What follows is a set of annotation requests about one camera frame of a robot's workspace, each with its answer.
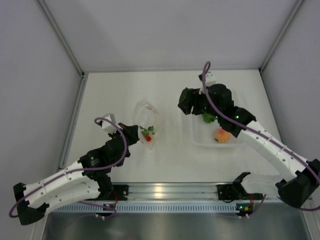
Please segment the fake dark green vegetable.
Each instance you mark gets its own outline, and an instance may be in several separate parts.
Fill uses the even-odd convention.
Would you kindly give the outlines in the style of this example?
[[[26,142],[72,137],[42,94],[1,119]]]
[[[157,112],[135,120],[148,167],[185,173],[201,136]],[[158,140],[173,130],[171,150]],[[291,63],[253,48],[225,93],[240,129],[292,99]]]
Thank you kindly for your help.
[[[179,97],[179,103],[182,103],[188,96],[189,94],[189,89],[186,87],[182,90],[180,97]]]

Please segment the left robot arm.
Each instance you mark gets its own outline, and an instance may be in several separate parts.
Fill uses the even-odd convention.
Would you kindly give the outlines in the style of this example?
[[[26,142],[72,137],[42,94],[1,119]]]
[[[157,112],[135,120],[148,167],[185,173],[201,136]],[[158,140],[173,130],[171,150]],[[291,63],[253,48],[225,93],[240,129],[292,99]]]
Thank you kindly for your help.
[[[10,218],[18,218],[22,226],[27,226],[60,207],[112,196],[114,186],[108,174],[130,157],[129,147],[140,140],[140,128],[115,123],[109,117],[98,117],[94,122],[110,139],[43,180],[16,184],[13,187],[16,203],[9,211]]]

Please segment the fake orange tomato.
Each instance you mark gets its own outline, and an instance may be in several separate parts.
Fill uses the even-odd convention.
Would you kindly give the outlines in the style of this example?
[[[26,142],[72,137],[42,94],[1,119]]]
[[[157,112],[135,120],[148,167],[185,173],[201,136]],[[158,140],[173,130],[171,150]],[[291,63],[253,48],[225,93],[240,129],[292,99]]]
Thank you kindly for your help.
[[[219,128],[214,136],[214,140],[219,144],[225,144],[229,141],[231,134],[222,128]]]

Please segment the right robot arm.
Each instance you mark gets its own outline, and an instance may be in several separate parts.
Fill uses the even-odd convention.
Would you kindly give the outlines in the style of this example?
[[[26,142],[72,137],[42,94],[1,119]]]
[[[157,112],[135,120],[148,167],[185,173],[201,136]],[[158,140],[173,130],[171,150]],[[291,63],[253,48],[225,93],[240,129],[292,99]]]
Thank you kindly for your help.
[[[299,209],[319,187],[319,160],[307,160],[278,141],[254,115],[234,104],[232,92],[225,85],[213,84],[206,90],[185,88],[177,106],[185,115],[211,115],[223,130],[255,149],[278,171],[278,175],[241,173],[233,181],[238,198],[273,195]]]

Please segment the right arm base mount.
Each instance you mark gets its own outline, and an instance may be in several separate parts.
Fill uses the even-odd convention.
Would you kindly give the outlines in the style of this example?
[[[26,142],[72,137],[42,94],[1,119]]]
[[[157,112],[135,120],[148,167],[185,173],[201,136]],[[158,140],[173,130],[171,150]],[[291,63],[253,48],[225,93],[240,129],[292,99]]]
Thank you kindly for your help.
[[[242,186],[236,184],[219,184],[217,187],[218,199],[224,202],[245,200],[247,193]]]

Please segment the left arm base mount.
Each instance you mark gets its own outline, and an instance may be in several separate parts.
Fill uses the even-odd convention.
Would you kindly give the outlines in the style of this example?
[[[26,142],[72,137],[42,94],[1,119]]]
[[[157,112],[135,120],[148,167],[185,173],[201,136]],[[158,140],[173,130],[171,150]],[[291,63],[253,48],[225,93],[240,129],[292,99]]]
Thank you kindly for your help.
[[[109,201],[127,201],[129,195],[129,185],[127,184],[114,184],[113,191],[111,192]]]

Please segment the clear zip top bag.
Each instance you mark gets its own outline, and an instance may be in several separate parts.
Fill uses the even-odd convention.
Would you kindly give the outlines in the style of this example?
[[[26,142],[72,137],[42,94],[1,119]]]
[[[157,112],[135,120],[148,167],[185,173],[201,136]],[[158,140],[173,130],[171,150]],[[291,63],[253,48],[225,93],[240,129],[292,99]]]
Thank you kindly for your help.
[[[152,153],[154,151],[157,140],[161,132],[161,116],[158,110],[147,100],[143,99],[136,103],[133,116],[133,123],[138,125],[138,137],[140,142]],[[140,131],[140,126],[147,128],[149,126],[154,126],[155,136],[152,138],[151,142],[147,142]]]

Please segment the fake green bell pepper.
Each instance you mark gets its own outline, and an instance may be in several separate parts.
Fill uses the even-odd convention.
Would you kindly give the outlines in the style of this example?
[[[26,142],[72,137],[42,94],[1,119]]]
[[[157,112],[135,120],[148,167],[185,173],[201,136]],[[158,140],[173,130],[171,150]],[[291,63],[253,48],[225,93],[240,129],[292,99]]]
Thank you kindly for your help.
[[[214,116],[208,114],[208,113],[203,113],[203,114],[202,114],[202,120],[203,120],[205,123],[209,124],[209,123],[214,122],[214,121],[216,120],[216,118],[215,118]]]

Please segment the fake red cherry tomatoes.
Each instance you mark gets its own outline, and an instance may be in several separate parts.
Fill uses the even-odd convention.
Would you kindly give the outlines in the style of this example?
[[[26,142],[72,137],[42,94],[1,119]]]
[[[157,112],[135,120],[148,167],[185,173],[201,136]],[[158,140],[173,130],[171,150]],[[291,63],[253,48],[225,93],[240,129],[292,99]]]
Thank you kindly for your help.
[[[151,142],[153,140],[153,137],[156,135],[153,125],[148,127],[139,126],[139,129],[142,136],[147,142]]]

